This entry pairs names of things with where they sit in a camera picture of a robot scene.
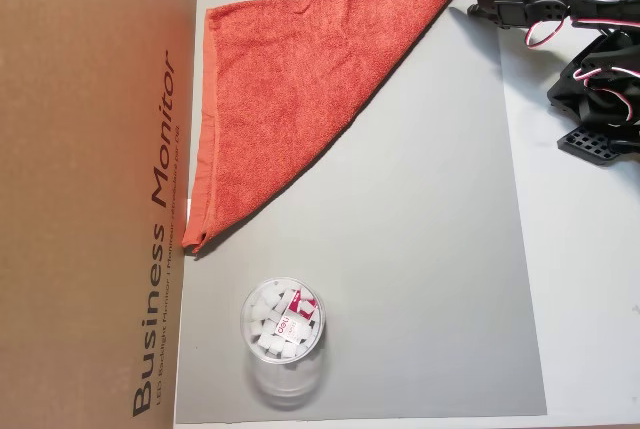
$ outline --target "clear plastic cup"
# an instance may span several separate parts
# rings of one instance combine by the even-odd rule
[[[252,307],[260,299],[262,291],[267,286],[282,281],[299,284],[301,288],[308,290],[316,301],[315,312],[318,314],[317,320],[314,321],[314,327],[318,324],[315,340],[303,353],[286,359],[274,356],[258,346],[259,336],[252,336],[249,327]],[[240,328],[249,349],[246,365],[249,380],[263,401],[269,406],[283,410],[293,410],[308,404],[318,393],[325,375],[325,310],[318,294],[296,279],[269,279],[254,289],[244,302]]]
[[[251,311],[253,306],[260,300],[260,297],[263,291],[267,287],[272,286],[277,289],[278,286],[281,286],[284,288],[282,290],[282,294],[284,294],[286,289],[291,286],[291,283],[299,284],[301,288],[306,289],[313,296],[313,300],[316,303],[315,311],[318,312],[318,320],[314,321],[314,327],[315,327],[315,324],[319,324],[319,329],[317,330],[317,334],[313,342],[307,347],[307,349],[302,354],[299,354],[298,356],[295,356],[292,358],[281,358],[280,356],[275,356],[271,352],[268,352],[264,350],[262,347],[258,346],[257,341],[259,339],[259,336],[256,337],[251,335],[251,330],[250,330],[250,324],[252,319]],[[264,281],[258,287],[256,287],[245,300],[244,305],[242,306],[242,313],[241,313],[241,319],[240,319],[240,330],[242,331],[242,336],[245,342],[247,343],[247,347],[249,348],[249,350],[253,355],[255,355],[258,359],[268,364],[291,364],[303,359],[305,356],[307,356],[313,351],[316,345],[318,345],[320,339],[322,338],[324,325],[325,325],[324,306],[322,304],[322,301],[318,297],[318,294],[312,289],[310,289],[309,286],[307,286],[303,282],[290,277],[277,277],[277,278],[269,279],[267,281]]]

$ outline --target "robotic arm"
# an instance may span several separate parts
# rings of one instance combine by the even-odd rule
[[[581,124],[558,147],[598,165],[640,153],[640,0],[478,0],[468,14],[503,29],[528,28],[530,48],[551,39],[566,18],[574,27],[599,30],[547,93]],[[556,30],[533,42],[544,21],[556,21]]]

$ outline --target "gray mat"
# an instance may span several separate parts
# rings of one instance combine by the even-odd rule
[[[198,0],[191,183],[200,126]],[[254,219],[185,266],[177,422],[546,412],[495,30],[454,0],[353,126]],[[267,406],[239,314],[274,276],[327,309],[324,384]]]

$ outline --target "white cube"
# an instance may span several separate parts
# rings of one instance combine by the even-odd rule
[[[309,301],[302,301],[302,303],[298,304],[298,312],[302,311],[305,314],[312,315],[315,310],[315,306],[311,304]]]
[[[296,357],[301,356],[302,354],[304,354],[305,352],[307,352],[309,348],[305,345],[300,344],[297,348],[296,348]]]
[[[262,334],[262,322],[253,321],[251,324],[249,324],[249,331],[251,332],[252,336],[259,336],[260,334]]]
[[[313,299],[313,294],[311,294],[311,291],[309,289],[303,287],[302,289],[300,289],[300,299],[304,299],[307,301],[311,300]]]
[[[269,311],[269,316],[268,317],[273,322],[280,322],[280,318],[282,317],[282,314],[280,314],[277,311]]]
[[[265,287],[260,295],[265,300],[267,306],[269,306],[269,309],[272,309],[278,302],[280,302],[280,293],[274,285]]]
[[[271,343],[273,342],[273,337],[271,334],[265,334],[264,332],[258,339],[258,345],[263,349],[269,349],[271,347]]]
[[[300,339],[309,339],[311,337],[311,326],[304,324],[300,326]]]
[[[287,289],[286,291],[284,291],[282,300],[285,301],[287,304],[289,304],[291,302],[291,299],[293,299],[293,296],[295,295],[295,293],[296,291],[294,291],[293,289]]]
[[[295,357],[297,347],[298,345],[294,344],[293,342],[285,342],[284,348],[282,349],[282,357],[287,359]]]
[[[264,325],[262,326],[262,334],[275,334],[277,324],[273,322],[271,319],[264,321]]]
[[[311,336],[309,339],[307,339],[306,341],[304,341],[302,344],[304,344],[307,347],[311,347],[313,345],[313,343],[316,340],[316,336]]]
[[[254,321],[263,321],[271,312],[271,308],[264,302],[258,301],[258,303],[251,308],[251,319]]]
[[[271,345],[269,346],[269,352],[277,356],[282,352],[282,349],[284,349],[285,342],[287,341],[285,341],[283,337],[271,336]]]
[[[283,297],[282,299],[280,299],[280,302],[276,305],[276,307],[273,310],[276,311],[278,314],[282,314],[288,305],[289,305],[289,301]]]
[[[295,292],[298,289],[300,289],[300,283],[299,282],[291,281],[289,279],[283,279],[282,281],[280,281],[280,284],[282,284],[287,289],[293,290],[293,292]]]

